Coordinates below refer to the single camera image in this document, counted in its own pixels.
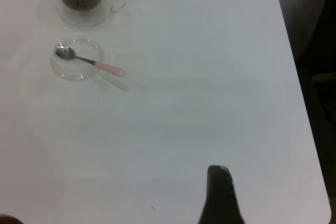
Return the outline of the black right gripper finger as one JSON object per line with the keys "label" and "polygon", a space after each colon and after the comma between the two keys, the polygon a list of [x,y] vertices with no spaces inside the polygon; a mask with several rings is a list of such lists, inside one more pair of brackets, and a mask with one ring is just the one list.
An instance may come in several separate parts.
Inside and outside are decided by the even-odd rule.
{"label": "black right gripper finger", "polygon": [[225,166],[211,165],[207,170],[206,200],[199,223],[244,223],[234,183]]}

